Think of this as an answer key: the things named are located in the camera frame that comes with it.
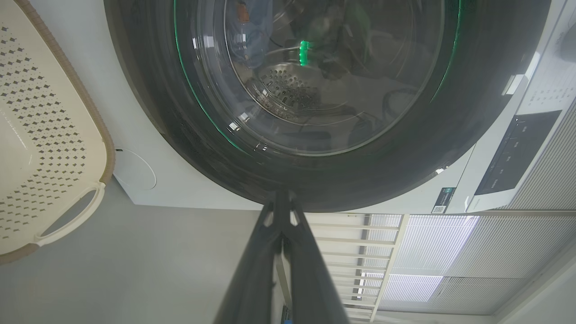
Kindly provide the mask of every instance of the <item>sticker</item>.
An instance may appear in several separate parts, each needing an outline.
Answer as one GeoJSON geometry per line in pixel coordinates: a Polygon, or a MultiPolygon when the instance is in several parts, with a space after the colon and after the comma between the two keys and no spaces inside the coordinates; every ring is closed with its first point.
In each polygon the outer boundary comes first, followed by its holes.
{"type": "Polygon", "coordinates": [[[450,200],[452,200],[452,195],[455,190],[456,188],[442,188],[442,190],[440,190],[436,204],[434,208],[432,208],[432,214],[444,214],[446,212],[446,208],[448,208],[448,204],[450,200]]]}

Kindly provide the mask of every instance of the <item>washing machine door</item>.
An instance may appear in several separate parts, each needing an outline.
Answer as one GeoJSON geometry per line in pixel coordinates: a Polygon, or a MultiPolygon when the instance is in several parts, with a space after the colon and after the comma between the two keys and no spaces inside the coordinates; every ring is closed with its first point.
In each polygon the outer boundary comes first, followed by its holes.
{"type": "Polygon", "coordinates": [[[194,167],[306,211],[415,188],[490,127],[547,16],[542,0],[108,0],[124,71],[194,167]]]}

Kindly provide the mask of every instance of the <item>beige plastic basket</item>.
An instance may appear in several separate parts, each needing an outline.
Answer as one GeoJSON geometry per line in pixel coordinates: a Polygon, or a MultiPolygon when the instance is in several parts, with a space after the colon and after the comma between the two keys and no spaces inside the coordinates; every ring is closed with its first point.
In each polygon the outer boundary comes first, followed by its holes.
{"type": "Polygon", "coordinates": [[[0,264],[90,217],[111,176],[112,148],[78,76],[28,1],[0,0],[0,264]],[[85,210],[42,236],[93,190],[85,210]]]}

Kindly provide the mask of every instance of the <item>green light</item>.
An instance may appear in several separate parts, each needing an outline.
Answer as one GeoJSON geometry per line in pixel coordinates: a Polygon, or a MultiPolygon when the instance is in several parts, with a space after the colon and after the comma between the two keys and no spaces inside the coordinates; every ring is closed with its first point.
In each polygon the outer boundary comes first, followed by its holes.
{"type": "Polygon", "coordinates": [[[239,149],[240,151],[244,152],[245,154],[247,154],[244,150],[242,150],[240,147],[238,147],[238,145],[234,144],[234,142],[232,142],[230,140],[230,138],[228,138],[228,136],[226,136],[226,134],[224,134],[224,132],[218,128],[218,125],[216,125],[216,123],[212,120],[212,117],[210,117],[210,115],[208,114],[208,112],[204,109],[204,106],[202,106],[202,103],[200,102],[200,99],[198,99],[198,95],[196,94],[196,91],[194,91],[194,87],[192,86],[192,83],[190,82],[190,78],[188,78],[188,73],[186,73],[186,69],[184,68],[184,62],[182,61],[182,54],[180,53],[180,44],[178,43],[178,28],[177,28],[177,24],[176,24],[176,0],[174,0],[174,34],[175,34],[175,38],[176,38],[176,49],[178,50],[178,58],[180,59],[180,66],[182,66],[182,71],[184,71],[184,75],[186,76],[186,81],[188,81],[188,86],[190,87],[190,89],[192,90],[192,93],[194,94],[194,98],[196,98],[196,101],[198,102],[198,104],[200,105],[200,108],[202,109],[202,111],[204,112],[204,114],[206,114],[206,116],[208,117],[208,119],[210,120],[210,122],[212,123],[212,125],[214,125],[214,127],[216,127],[216,129],[218,130],[218,132],[220,134],[222,134],[222,136],[224,136],[224,138],[226,138],[226,140],[228,141],[228,143],[232,144],[235,148],[239,149]]]}
{"type": "Polygon", "coordinates": [[[446,68],[446,72],[444,72],[444,76],[442,77],[442,80],[440,81],[440,84],[438,85],[438,89],[436,90],[436,93],[434,94],[434,96],[432,97],[432,100],[430,100],[430,102],[434,101],[434,99],[436,98],[436,95],[440,91],[440,88],[442,87],[442,83],[444,82],[446,75],[448,75],[448,71],[450,70],[450,66],[452,65],[452,61],[454,60],[454,55],[456,54],[456,45],[458,45],[458,37],[460,36],[460,21],[461,21],[460,16],[462,15],[462,1],[463,0],[458,1],[458,23],[456,24],[456,35],[454,37],[454,46],[452,46],[452,54],[450,55],[450,60],[448,61],[448,67],[446,68]]]}
{"type": "Polygon", "coordinates": [[[300,42],[300,65],[308,65],[308,50],[310,49],[310,42],[305,40],[300,42]]]}

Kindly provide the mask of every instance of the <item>washing machine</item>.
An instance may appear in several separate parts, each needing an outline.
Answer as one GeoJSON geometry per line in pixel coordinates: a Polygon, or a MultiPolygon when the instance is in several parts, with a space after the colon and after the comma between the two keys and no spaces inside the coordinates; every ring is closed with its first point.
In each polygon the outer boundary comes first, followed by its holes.
{"type": "Polygon", "coordinates": [[[576,95],[573,0],[31,2],[136,204],[496,208],[576,95]]]}

